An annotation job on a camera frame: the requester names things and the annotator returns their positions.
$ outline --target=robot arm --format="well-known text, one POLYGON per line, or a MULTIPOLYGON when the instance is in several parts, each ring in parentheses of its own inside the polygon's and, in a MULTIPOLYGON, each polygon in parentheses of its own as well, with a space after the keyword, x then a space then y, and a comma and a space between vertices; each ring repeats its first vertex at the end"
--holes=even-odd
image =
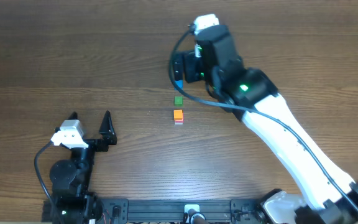
POLYGON ((347 196, 356 194, 358 184, 310 138, 266 74, 259 69, 244 68, 227 27, 220 25, 214 14, 209 14, 197 17, 191 33, 196 39, 195 50, 178 53, 181 57, 175 57, 180 58, 175 65, 183 64, 188 83, 204 80, 213 88, 210 95, 220 103, 252 108, 280 120, 291 127, 310 149, 307 151, 291 132, 272 119, 244 110, 223 108, 233 112, 269 146, 302 192, 303 197, 281 192, 266 200, 263 207, 272 223, 305 223, 305 220, 306 223, 355 223, 358 215, 330 183, 311 153, 347 196))

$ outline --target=green indicator light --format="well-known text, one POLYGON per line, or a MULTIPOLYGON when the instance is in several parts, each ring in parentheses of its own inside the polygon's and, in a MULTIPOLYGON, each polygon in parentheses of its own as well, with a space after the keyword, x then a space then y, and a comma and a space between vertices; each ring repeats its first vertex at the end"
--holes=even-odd
POLYGON ((246 86, 246 85, 240 85, 240 89, 242 90, 242 91, 247 91, 248 90, 248 86, 246 86))

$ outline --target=wooden surface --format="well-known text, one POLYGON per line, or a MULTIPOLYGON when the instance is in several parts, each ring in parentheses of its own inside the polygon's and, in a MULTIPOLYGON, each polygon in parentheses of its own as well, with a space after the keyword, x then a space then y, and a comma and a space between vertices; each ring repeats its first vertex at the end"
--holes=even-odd
MULTIPOLYGON (((358 1, 0 0, 0 221, 40 220, 35 153, 72 111, 89 137, 110 110, 118 145, 91 189, 129 199, 260 197, 297 186, 232 114, 184 100, 173 125, 170 51, 196 16, 229 25, 247 66, 278 86, 301 125, 358 179, 358 1)), ((183 49, 192 48, 189 38, 183 49)), ((207 96, 202 83, 185 85, 207 96)), ((49 149, 49 168, 70 153, 49 149)))

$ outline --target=green block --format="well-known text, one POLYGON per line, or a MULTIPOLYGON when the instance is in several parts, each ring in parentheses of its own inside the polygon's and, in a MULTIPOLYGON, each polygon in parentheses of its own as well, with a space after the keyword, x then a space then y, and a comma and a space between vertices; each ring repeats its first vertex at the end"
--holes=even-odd
POLYGON ((175 96, 175 106, 183 106, 183 97, 182 96, 175 96))

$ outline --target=wooden table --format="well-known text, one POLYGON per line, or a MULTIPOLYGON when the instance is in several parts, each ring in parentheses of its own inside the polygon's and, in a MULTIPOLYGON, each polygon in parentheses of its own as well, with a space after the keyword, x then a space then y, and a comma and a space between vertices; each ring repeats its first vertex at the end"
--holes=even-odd
MULTIPOLYGON (((269 148, 220 108, 184 99, 173 125, 167 63, 198 15, 214 12, 245 64, 281 90, 322 150, 358 180, 358 1, 0 0, 0 221, 39 221, 35 153, 72 111, 98 137, 106 110, 118 145, 98 153, 91 189, 129 199, 298 193, 269 148)), ((189 38, 183 49, 193 47, 189 38)), ((207 97, 202 83, 185 85, 207 97)), ((53 147, 49 168, 70 152, 53 147)))

